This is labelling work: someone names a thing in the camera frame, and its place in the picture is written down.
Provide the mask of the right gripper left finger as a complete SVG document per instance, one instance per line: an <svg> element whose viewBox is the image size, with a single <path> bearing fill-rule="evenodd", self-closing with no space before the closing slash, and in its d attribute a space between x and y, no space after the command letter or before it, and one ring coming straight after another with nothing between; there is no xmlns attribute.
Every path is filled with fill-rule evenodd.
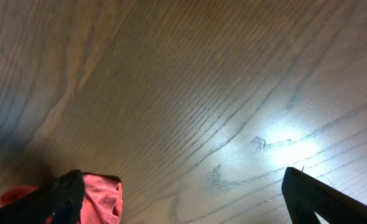
<svg viewBox="0 0 367 224"><path fill-rule="evenodd" d="M72 170L22 199L0 208L0 223L74 224L85 194L83 173Z"/></svg>

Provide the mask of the red printed t-shirt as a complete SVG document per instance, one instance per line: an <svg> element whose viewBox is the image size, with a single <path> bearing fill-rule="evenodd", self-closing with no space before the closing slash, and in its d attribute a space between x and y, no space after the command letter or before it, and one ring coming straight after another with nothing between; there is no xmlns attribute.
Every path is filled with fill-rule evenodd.
<svg viewBox="0 0 367 224"><path fill-rule="evenodd" d="M123 212L122 183L117 177L85 172L85 195L78 224L121 222Z"/></svg>

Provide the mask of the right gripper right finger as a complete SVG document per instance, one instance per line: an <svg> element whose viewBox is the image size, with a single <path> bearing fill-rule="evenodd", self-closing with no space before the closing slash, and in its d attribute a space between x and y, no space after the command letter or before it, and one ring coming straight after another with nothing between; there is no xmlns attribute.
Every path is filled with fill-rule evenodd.
<svg viewBox="0 0 367 224"><path fill-rule="evenodd" d="M331 188L323 182L288 167L282 194L292 223L367 223L367 205Z"/></svg>

